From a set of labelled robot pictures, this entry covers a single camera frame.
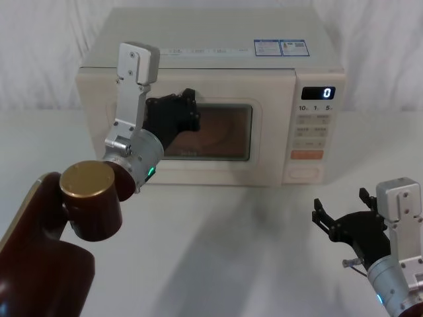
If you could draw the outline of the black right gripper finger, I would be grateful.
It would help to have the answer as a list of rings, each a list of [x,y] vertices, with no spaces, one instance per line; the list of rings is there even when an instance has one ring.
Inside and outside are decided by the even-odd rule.
[[[314,199],[313,207],[312,221],[328,235],[332,242],[339,242],[340,229],[338,223],[326,213],[320,199]]]
[[[370,212],[372,212],[374,215],[379,214],[377,210],[377,198],[371,196],[365,188],[359,189],[359,198],[367,206]]]

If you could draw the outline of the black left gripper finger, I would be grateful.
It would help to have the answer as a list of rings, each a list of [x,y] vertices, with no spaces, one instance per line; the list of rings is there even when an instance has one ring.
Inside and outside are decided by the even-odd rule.
[[[201,113],[198,111],[198,106],[196,101],[192,101],[190,104],[190,131],[199,131],[200,130],[200,118]]]
[[[182,91],[180,102],[183,105],[195,105],[196,104],[196,91],[191,88],[186,88]]]

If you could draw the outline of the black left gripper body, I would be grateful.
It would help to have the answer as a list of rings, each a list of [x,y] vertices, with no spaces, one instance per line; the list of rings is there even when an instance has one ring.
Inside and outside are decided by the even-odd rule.
[[[142,128],[158,138],[164,151],[180,133],[190,128],[190,105],[183,105],[180,97],[170,94],[146,100],[147,115]]]

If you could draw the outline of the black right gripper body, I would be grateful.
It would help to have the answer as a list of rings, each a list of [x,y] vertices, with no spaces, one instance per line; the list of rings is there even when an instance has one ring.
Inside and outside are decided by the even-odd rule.
[[[390,242],[384,233],[386,229],[381,216],[359,211],[333,220],[329,225],[329,238],[332,242],[351,246],[362,265],[373,265],[391,254]]]

